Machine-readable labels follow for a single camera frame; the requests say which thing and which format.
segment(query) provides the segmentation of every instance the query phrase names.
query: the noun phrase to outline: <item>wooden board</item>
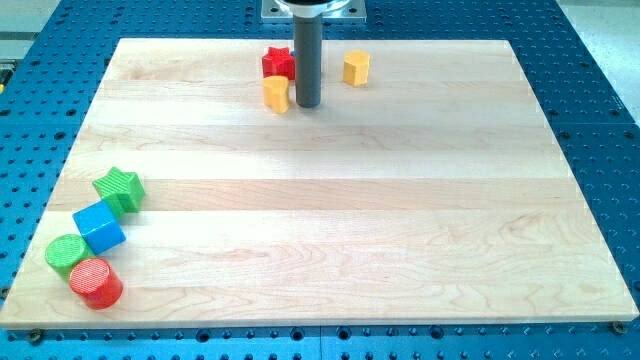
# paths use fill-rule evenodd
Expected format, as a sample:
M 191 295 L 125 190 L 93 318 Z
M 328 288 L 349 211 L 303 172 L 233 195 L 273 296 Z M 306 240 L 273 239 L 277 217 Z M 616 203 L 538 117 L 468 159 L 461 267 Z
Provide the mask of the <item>wooden board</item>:
M 13 288 L 6 328 L 631 320 L 638 310 L 507 42 L 325 41 L 323 104 L 276 115 L 285 41 L 125 39 Z M 372 55 L 369 84 L 342 56 Z M 137 171 L 148 197 L 86 308 L 44 262 Z

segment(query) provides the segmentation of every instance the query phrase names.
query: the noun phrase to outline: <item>blue cube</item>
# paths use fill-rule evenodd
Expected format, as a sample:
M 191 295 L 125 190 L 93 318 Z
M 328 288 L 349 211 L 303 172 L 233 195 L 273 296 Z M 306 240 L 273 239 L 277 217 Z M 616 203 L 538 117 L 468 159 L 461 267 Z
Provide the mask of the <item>blue cube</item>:
M 73 221 L 76 222 L 80 235 L 96 255 L 125 240 L 120 224 L 104 200 L 73 214 Z

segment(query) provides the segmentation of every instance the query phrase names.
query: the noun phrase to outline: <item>green cylinder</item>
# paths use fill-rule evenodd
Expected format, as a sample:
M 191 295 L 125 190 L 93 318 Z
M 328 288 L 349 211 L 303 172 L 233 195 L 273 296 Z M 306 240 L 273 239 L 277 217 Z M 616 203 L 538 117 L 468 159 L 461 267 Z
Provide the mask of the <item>green cylinder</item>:
M 82 236 L 75 234 L 57 237 L 45 252 L 47 264 L 60 274 L 64 281 L 69 281 L 69 274 L 77 263 L 94 256 Z

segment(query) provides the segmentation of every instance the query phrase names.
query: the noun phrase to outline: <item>green star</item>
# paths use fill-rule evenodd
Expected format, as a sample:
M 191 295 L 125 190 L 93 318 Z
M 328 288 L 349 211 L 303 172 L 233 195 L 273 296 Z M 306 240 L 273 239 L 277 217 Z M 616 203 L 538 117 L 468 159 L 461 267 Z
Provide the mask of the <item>green star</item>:
M 140 201 L 145 192 L 138 174 L 122 172 L 114 166 L 107 175 L 94 181 L 93 187 L 116 217 L 125 212 L 140 211 Z

